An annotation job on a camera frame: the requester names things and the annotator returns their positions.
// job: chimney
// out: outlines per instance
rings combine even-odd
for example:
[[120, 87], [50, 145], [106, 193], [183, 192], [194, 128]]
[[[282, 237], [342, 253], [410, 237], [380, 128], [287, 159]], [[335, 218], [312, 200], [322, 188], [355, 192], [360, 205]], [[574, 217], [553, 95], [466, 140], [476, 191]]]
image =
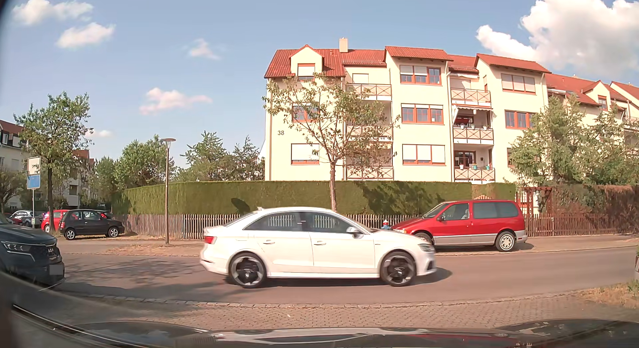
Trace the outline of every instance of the chimney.
[[340, 38], [339, 39], [339, 52], [340, 53], [347, 53], [348, 52], [348, 39], [347, 38]]

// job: lamp post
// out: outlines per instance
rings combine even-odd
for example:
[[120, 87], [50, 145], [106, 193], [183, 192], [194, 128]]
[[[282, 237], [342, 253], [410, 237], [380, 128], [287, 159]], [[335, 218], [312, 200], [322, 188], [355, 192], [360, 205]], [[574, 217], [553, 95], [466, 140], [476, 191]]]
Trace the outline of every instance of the lamp post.
[[166, 145], [166, 177], [164, 178], [164, 229], [166, 229], [165, 244], [169, 245], [169, 150], [174, 138], [162, 138], [160, 140]]

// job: cloud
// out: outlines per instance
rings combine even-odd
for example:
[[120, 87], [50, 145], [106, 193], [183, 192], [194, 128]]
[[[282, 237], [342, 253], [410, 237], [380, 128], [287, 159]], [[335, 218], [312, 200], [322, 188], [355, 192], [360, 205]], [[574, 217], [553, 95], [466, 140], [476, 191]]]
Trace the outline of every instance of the cloud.
[[95, 137], [106, 138], [111, 136], [113, 136], [113, 133], [107, 130], [87, 132], [87, 134], [85, 135], [85, 137], [87, 138], [95, 138]]
[[56, 45], [62, 49], [76, 49], [85, 45], [97, 45], [108, 40], [116, 30], [116, 25], [103, 25], [92, 22], [84, 27], [71, 27], [62, 32]]
[[194, 43], [195, 43], [195, 46], [191, 47], [191, 49], [188, 50], [189, 56], [204, 57], [204, 58], [215, 59], [215, 60], [221, 58], [218, 55], [213, 53], [213, 51], [211, 50], [211, 47], [209, 47], [208, 45], [208, 42], [204, 41], [203, 38], [196, 39]]
[[61, 2], [52, 5], [47, 0], [28, 0], [13, 8], [13, 17], [24, 25], [35, 25], [49, 17], [60, 21], [85, 17], [93, 10], [93, 5], [86, 2]]
[[146, 93], [146, 100], [148, 103], [140, 106], [140, 112], [143, 115], [175, 108], [187, 108], [198, 102], [211, 103], [213, 101], [210, 97], [204, 95], [189, 97], [176, 90], [163, 91], [157, 87]]
[[477, 30], [484, 48], [500, 56], [530, 59], [547, 68], [567, 66], [610, 78], [639, 70], [639, 2], [616, 0], [540, 0], [521, 19], [529, 43], [495, 32]]

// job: curb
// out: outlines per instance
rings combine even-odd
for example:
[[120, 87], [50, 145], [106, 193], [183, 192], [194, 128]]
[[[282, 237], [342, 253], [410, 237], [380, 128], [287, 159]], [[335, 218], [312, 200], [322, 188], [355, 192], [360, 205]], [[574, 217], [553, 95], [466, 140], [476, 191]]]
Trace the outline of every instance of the curb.
[[106, 301], [121, 301], [121, 302], [135, 302], [135, 303], [161, 303], [161, 304], [176, 304], [186, 306], [200, 306], [200, 307], [232, 307], [232, 308], [292, 308], [292, 309], [304, 309], [304, 308], [360, 308], [360, 309], [384, 309], [384, 308], [416, 308], [416, 307], [433, 307], [433, 306], [461, 306], [470, 304], [489, 304], [489, 303], [508, 303], [516, 301], [527, 301], [531, 299], [544, 299], [565, 297], [567, 295], [575, 294], [581, 290], [571, 290], [569, 292], [559, 292], [551, 294], [538, 294], [538, 295], [525, 295], [522, 297], [510, 297], [499, 299], [478, 299], [471, 301], [444, 301], [444, 302], [414, 302], [414, 303], [374, 303], [374, 304], [312, 304], [312, 303], [282, 303], [282, 304], [253, 304], [253, 303], [226, 303], [226, 302], [198, 302], [198, 301], [181, 301], [175, 299], [155, 299], [155, 298], [137, 298], [137, 297], [124, 297], [115, 295], [103, 295], [103, 294], [85, 294], [79, 292], [68, 292], [62, 289], [58, 289], [69, 295], [76, 297], [103, 299]]
[[[592, 251], [595, 249], [614, 249], [614, 248], [626, 248], [636, 247], [637, 244], [627, 244], [624, 246], [613, 247], [593, 247], [593, 248], [573, 248], [573, 249], [551, 249], [548, 251], [536, 251], [528, 249], [525, 251], [514, 252], [499, 252], [499, 251], [484, 251], [484, 252], [436, 252], [435, 256], [479, 256], [486, 254], [514, 254], [514, 253], [553, 253], [553, 252], [575, 252], [575, 251]], [[93, 254], [99, 256], [155, 256], [155, 257], [199, 257], [199, 254], [120, 254], [120, 253], [82, 253], [82, 252], [69, 252], [65, 254]]]

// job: asphalt road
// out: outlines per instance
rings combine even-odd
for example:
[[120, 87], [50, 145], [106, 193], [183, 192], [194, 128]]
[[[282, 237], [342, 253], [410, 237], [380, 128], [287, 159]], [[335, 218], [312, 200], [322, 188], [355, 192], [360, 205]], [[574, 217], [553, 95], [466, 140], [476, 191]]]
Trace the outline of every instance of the asphalt road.
[[632, 279], [635, 248], [439, 256], [438, 271], [409, 287], [378, 279], [272, 279], [244, 289], [196, 257], [68, 254], [60, 289], [125, 297], [231, 303], [374, 304], [469, 301], [600, 287]]

